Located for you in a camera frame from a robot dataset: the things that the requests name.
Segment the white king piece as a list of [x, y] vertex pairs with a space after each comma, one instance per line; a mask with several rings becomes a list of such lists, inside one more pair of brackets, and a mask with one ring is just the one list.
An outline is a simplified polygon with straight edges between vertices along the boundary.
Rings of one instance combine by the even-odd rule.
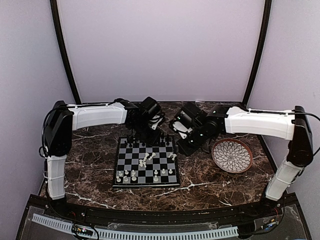
[[148, 160], [152, 160], [155, 156], [156, 156], [156, 153], [153, 152], [153, 153], [149, 156]]

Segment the black grey chessboard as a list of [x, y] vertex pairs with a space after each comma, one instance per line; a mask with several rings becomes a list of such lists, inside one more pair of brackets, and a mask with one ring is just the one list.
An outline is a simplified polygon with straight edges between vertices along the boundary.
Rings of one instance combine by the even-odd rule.
[[173, 135], [159, 138], [154, 146], [126, 137], [118, 139], [113, 188], [179, 187], [178, 157]]

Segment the white piece b file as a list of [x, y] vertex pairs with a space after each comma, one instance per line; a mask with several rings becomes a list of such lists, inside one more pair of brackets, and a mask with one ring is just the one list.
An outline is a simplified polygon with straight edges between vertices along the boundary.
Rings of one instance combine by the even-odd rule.
[[128, 182], [128, 180], [129, 180], [129, 178], [127, 177], [127, 176], [124, 176], [123, 177], [123, 181], [126, 183], [126, 182]]

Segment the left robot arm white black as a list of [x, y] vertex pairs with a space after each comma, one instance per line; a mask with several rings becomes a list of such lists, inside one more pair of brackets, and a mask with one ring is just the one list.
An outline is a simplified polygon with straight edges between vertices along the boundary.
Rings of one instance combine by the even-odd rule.
[[44, 158], [46, 193], [53, 200], [51, 210], [60, 218], [71, 213], [65, 198], [65, 163], [72, 148], [73, 133], [106, 125], [124, 125], [134, 137], [153, 145], [161, 135], [160, 125], [165, 113], [160, 104], [148, 96], [141, 102], [116, 98], [112, 102], [67, 104], [57, 101], [44, 118], [41, 146], [38, 153]]

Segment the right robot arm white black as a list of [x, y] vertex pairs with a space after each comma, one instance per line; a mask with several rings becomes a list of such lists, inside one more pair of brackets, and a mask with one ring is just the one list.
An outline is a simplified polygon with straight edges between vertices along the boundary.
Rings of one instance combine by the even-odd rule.
[[302, 106], [293, 110], [256, 110], [236, 105], [215, 105], [205, 112], [194, 103], [186, 103], [169, 122], [180, 134], [178, 150], [192, 155], [207, 140], [226, 134], [253, 134], [287, 140], [288, 152], [264, 191], [264, 199], [255, 205], [255, 213], [266, 217], [275, 208], [285, 190], [311, 164], [318, 153], [313, 148], [312, 130]]

